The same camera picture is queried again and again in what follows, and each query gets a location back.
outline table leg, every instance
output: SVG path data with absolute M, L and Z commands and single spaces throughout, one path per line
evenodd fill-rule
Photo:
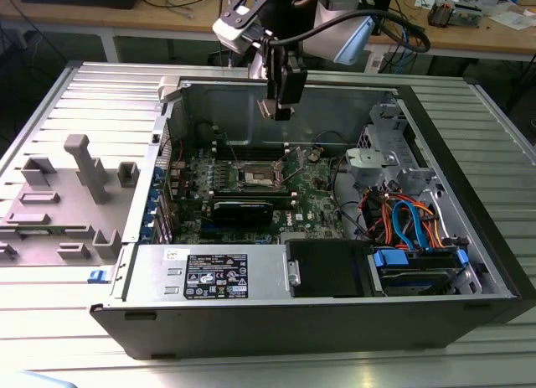
M 116 38 L 112 32 L 99 34 L 102 48 L 106 54 L 106 61 L 109 63 L 121 63 L 121 54 L 117 47 Z
M 373 44 L 370 49 L 370 54 L 368 55 L 367 66 L 365 67 L 365 72 L 372 74 L 377 74 L 381 68 L 382 61 L 384 61 L 384 56 L 389 51 L 388 44 Z

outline slotted metal surface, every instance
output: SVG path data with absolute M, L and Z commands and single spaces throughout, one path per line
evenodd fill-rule
M 210 69 L 197 69 L 210 75 Z M 245 77 L 245 72 L 232 70 Z M 23 178 L 27 152 L 60 152 L 67 132 L 86 132 L 105 167 L 139 160 L 157 113 L 163 75 L 192 75 L 164 65 L 85 64 L 70 70 L 42 107 L 32 143 L 13 155 L 0 178 L 0 210 Z M 310 79 L 320 75 L 311 74 Z M 456 78 L 330 74 L 364 84 L 411 85 L 447 145 L 497 222 L 525 271 L 536 282 L 536 168 L 534 153 L 474 86 Z M 82 266 L 0 268 L 0 348 L 3 366 L 36 370 L 78 387 L 536 386 L 536 310 L 507 325 L 476 329 L 446 349 L 285 356 L 261 359 L 137 361 L 87 313 L 108 286 L 87 285 Z

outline side panel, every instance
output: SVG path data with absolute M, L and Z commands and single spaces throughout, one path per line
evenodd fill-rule
M 512 306 L 390 303 L 254 308 L 141 308 L 90 313 L 134 359 L 440 348 Z

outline floor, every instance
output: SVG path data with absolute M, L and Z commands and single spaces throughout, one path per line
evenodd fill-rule
M 91 35 L 46 34 L 67 59 L 82 61 L 105 61 L 100 40 Z M 55 78 L 64 68 L 64 61 L 38 34 L 26 33 L 28 48 L 24 51 L 4 39 L 0 51 L 0 154 L 5 152 L 35 107 L 41 102 Z M 210 53 L 218 51 L 215 42 L 187 40 L 174 41 L 175 55 L 170 58 L 164 39 L 120 38 L 119 46 L 126 62 L 178 65 L 206 65 Z M 367 54 L 363 53 L 352 67 L 326 64 L 319 59 L 306 60 L 307 68 L 319 70 L 363 71 Z M 519 63 L 494 60 L 478 60 L 467 65 L 465 59 L 420 56 L 415 61 L 406 60 L 405 66 L 387 67 L 386 72 L 399 74 L 452 76 L 463 75 L 477 80 L 500 107 L 505 107 L 511 86 L 519 81 L 523 68 Z M 534 144 L 536 131 L 531 128 L 534 114 L 536 88 L 528 91 L 510 113 L 510 118 Z

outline blue drive bracket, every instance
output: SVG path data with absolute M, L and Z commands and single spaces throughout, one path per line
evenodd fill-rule
M 374 253 L 374 263 L 376 267 L 407 266 L 410 264 L 404 250 L 399 249 L 377 250 Z

